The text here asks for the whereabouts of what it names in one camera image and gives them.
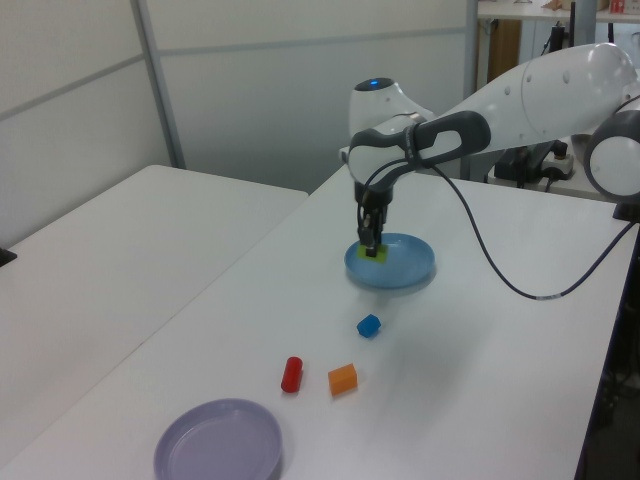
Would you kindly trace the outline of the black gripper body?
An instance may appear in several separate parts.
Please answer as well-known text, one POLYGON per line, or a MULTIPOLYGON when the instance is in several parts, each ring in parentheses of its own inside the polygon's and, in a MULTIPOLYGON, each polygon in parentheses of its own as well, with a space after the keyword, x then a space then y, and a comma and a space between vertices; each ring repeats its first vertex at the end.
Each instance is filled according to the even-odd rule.
POLYGON ((367 217, 378 222, 379 209, 388 208, 393 200, 393 188, 389 187, 377 191, 356 182, 354 184, 354 198, 357 203, 358 224, 361 225, 367 217))

